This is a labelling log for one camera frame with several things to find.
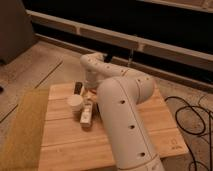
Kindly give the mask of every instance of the wooden plank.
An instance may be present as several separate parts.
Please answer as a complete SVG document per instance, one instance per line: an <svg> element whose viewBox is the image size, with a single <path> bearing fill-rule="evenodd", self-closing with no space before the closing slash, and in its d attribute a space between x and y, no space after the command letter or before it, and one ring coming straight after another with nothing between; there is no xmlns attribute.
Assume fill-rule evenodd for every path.
<svg viewBox="0 0 213 171"><path fill-rule="evenodd" d="M211 54L169 45L149 39L144 39L133 35L127 35L124 33L82 24L79 22L74 22L71 20L66 20L63 18L54 17L34 11L27 10L27 13L31 16L32 21L37 24L41 24L39 22L41 18L42 21L46 20L46 22L42 22L44 26L48 26L49 21L54 21L55 23L66 23L66 25L76 27L76 34L79 36L91 38L102 42L106 41L107 43L119 47L128 48L149 55L154 55L163 59L181 62L190 66L198 67L201 69L205 68L206 70L213 71L213 67L211 67L213 65L213 55Z"/></svg>
<svg viewBox="0 0 213 171"><path fill-rule="evenodd" d="M87 170L115 164L100 116L94 115L93 126L87 130L73 117L66 104L73 87L74 84L59 84L50 88L39 164L41 171ZM153 96L137 107L161 157L187 153L182 135L157 87Z"/></svg>
<svg viewBox="0 0 213 171"><path fill-rule="evenodd" d="M177 129L153 132L151 140L160 157L187 152ZM115 161L105 136L93 140L42 147L39 171L89 170L113 165Z"/></svg>

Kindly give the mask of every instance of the cable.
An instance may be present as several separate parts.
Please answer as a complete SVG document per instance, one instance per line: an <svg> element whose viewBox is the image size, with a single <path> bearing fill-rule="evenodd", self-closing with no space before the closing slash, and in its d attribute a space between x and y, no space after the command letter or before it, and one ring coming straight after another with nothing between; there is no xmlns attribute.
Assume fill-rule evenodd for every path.
<svg viewBox="0 0 213 171"><path fill-rule="evenodd" d="M206 96L206 94L199 99L198 105L190 105L185 99L178 97L178 96L170 96L170 97L167 97L165 99L165 101L168 101L168 100L171 100L171 99L176 99L176 100L179 100L179 101L181 101L185 104L183 107L180 107L175 112L175 120L176 120L178 126L187 134L197 136L198 138L203 139L209 145L209 160L210 160L209 168L210 169L204 163L196 160L195 155L193 154L191 148L187 145L189 152L190 152L190 155L192 157L192 162L189 163L189 165L188 165L189 171L191 171L192 165L194 165L195 171L198 171L197 164L203 166L207 171L213 171L213 168L212 168L213 167L212 166L212 158L213 158L213 156L212 156L212 134L211 134L213 132L212 128L211 128L211 120L213 119L213 116L212 116L213 112L201 105L201 100L205 96ZM202 123L202 129L200 131L197 131L197 132L189 131L186 128L184 128L184 126L181 124L178 115L180 114L181 111L183 111L185 109L191 109L191 111L193 111L193 113L199 118L199 120ZM209 128L209 130L208 130L207 133L206 133L205 120L203 119L202 115L197 111L197 109L202 110L205 114L208 115L208 124L209 124L208 128ZM203 137L203 136L206 136L206 135L209 135L209 142Z"/></svg>

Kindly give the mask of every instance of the screw hole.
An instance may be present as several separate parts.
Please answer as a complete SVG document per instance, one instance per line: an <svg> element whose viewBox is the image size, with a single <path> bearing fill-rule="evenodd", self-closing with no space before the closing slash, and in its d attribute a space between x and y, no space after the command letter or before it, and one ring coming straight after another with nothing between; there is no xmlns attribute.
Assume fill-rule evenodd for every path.
<svg viewBox="0 0 213 171"><path fill-rule="evenodd" d="M120 101L120 104L124 104L124 103L125 103L125 100L121 100L121 101Z"/></svg>
<svg viewBox="0 0 213 171"><path fill-rule="evenodd" d="M145 155L146 154L144 152L139 154L140 157L144 157Z"/></svg>
<svg viewBox="0 0 213 171"><path fill-rule="evenodd" d="M129 126L129 129L134 129L135 128L135 125L130 125Z"/></svg>

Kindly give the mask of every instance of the wooden board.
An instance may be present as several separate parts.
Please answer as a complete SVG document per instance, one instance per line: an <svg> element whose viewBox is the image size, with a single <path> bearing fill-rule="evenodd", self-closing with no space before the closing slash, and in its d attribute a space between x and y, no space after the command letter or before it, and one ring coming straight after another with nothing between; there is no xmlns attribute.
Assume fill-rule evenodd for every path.
<svg viewBox="0 0 213 171"><path fill-rule="evenodd" d="M50 88L39 171L89 170L115 165L100 117L96 114L93 127L82 130L66 104L72 93L73 84ZM138 110L160 157L188 152L157 87L148 101L138 105Z"/></svg>

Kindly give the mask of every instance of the gray floor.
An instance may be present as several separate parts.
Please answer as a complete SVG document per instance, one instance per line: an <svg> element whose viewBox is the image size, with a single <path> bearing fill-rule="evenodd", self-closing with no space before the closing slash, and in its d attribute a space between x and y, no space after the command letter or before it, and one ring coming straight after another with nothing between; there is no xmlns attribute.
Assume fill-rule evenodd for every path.
<svg viewBox="0 0 213 171"><path fill-rule="evenodd" d="M28 68L27 70L22 70L21 72L19 72L20 68L14 69L14 67L13 68L8 67L9 68L8 70L3 71L1 71L0 69L0 76L1 73L3 72L6 73L7 75L7 77L5 76L0 77L0 84L3 84L6 87L6 91L10 90L10 93L8 93L7 96L5 96L5 94L0 95L1 103L3 100L9 100L10 104L13 104L5 107L0 105L0 118L2 118L5 115L5 113L9 112L11 108L18 103L20 97L28 89L33 89L35 87L48 88L51 84L82 81L84 79L84 71L79 63L79 57L81 56L81 54L63 48L59 48L45 42L39 42L33 48L34 49L33 50L31 49L30 52L26 52L25 54L23 54L24 57L22 55L20 58L17 58L15 61L13 61L13 65L16 65L16 63L18 65L20 61L22 64L25 64L24 65L25 67L27 65L30 65L27 67ZM40 54L40 56L43 55L45 56L45 58L41 58L40 61L36 60L37 62L32 63L29 62L29 58L26 57L30 56L29 53L36 53L37 55ZM30 59L34 61L37 58L37 55L33 55L33 57L31 56ZM14 76L13 74L12 75L8 74L11 70L12 73L18 73L18 75L16 79L11 79L11 81L8 81L10 80L10 77ZM190 87L185 87L183 85L176 84L174 82L169 82L157 77L155 77L155 80L164 98L168 96L179 96L186 99L191 104L196 105L198 103L198 100L203 95L205 95L205 98L203 98L201 104L213 110L213 95L207 94L206 92L202 92L196 89L192 89ZM16 85L16 88L10 87L14 84L17 84L17 82L19 82L19 84ZM25 85L23 84L23 82L27 84L28 86L27 89L22 89L23 86ZM183 105L182 103L175 100L171 100L167 102L167 104L173 115L175 111ZM2 124L0 124L0 147L4 142L5 136L7 135L8 128L14 115L15 111L13 111L10 114L10 116ZM184 124L186 128L189 128L193 131L200 130L200 127L202 126L191 111L186 111L185 113L183 112L183 114L181 115L181 122ZM189 136L184 132L182 133L184 139L192 148L196 156L196 159L205 163L208 166L209 165L208 144L203 139L197 138L195 136ZM190 162L191 156L189 154L163 159L163 164L166 170L168 171L188 170L188 164ZM199 171L206 170L203 167L198 168Z"/></svg>

